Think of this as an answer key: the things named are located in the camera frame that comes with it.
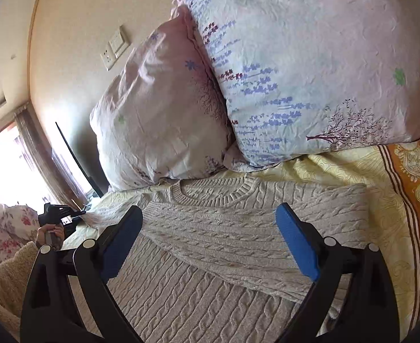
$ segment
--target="green leaf print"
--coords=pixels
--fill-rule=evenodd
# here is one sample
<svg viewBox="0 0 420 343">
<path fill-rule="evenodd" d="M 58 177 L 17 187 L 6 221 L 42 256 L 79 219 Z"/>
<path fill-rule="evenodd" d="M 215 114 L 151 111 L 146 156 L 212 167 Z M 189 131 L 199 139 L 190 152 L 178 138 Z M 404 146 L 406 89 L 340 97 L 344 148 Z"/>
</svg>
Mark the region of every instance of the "green leaf print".
<svg viewBox="0 0 420 343">
<path fill-rule="evenodd" d="M 395 74 L 393 77 L 396 80 L 396 85 L 404 86 L 405 85 L 405 73 L 402 68 L 396 68 Z"/>
</svg>

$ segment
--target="brown stripe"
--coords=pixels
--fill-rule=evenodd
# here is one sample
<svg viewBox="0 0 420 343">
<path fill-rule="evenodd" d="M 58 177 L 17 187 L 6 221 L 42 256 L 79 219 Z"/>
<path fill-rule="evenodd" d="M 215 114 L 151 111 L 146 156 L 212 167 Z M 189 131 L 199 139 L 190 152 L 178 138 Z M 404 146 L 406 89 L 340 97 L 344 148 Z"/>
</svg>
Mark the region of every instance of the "brown stripe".
<svg viewBox="0 0 420 343">
<path fill-rule="evenodd" d="M 403 199 L 404 209 L 407 216 L 407 224 L 412 241 L 412 250 L 414 253 L 415 299 L 412 319 L 409 326 L 410 331 L 420 318 L 420 277 L 418 277 L 418 274 L 420 276 L 420 268 L 418 267 L 418 263 L 420 263 L 420 239 L 418 233 L 419 229 L 417 229 L 415 226 L 415 219 L 417 218 L 417 215 L 413 209 L 412 203 L 404 192 L 402 181 L 394 169 L 388 148 L 386 146 L 379 146 L 379 149 L 382 156 L 383 165 L 385 166 L 385 170 L 388 172 L 391 184 L 393 185 L 393 189 Z"/>
</svg>

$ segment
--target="yellow bed sheet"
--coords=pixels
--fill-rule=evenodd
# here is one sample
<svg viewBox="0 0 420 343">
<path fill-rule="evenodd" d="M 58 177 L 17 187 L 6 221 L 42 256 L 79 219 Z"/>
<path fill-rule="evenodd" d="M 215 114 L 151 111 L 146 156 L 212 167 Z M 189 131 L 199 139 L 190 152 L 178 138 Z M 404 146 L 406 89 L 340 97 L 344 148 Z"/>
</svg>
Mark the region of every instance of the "yellow bed sheet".
<svg viewBox="0 0 420 343">
<path fill-rule="evenodd" d="M 240 174 L 226 170 L 215 178 Z M 367 185 L 371 237 L 391 274 L 404 337 L 420 318 L 420 141 L 302 156 L 250 174 L 270 181 Z M 100 205 L 166 186 L 110 193 Z"/>
</svg>

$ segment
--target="blue flower print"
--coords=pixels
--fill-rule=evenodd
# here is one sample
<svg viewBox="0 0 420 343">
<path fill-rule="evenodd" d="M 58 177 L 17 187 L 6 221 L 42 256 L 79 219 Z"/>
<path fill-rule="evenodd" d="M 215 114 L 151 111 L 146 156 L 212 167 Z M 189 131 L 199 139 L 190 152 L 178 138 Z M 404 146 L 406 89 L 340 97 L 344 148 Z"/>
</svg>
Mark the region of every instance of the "blue flower print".
<svg viewBox="0 0 420 343">
<path fill-rule="evenodd" d="M 187 67 L 188 70 L 192 71 L 192 70 L 196 70 L 197 64 L 194 63 L 193 61 L 186 61 L 186 64 L 184 66 Z"/>
</svg>

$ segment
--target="sheer curtain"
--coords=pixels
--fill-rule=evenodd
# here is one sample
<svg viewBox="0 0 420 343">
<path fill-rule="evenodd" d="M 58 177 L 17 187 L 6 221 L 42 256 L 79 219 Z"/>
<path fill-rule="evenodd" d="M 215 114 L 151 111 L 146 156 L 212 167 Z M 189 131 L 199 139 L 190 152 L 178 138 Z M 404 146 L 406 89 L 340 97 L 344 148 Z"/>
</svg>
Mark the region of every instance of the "sheer curtain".
<svg viewBox="0 0 420 343">
<path fill-rule="evenodd" d="M 85 193 L 65 163 L 51 149 L 32 104 L 27 103 L 19 108 L 15 120 L 25 160 L 38 170 L 56 201 L 75 210 L 83 208 L 87 203 Z"/>
</svg>

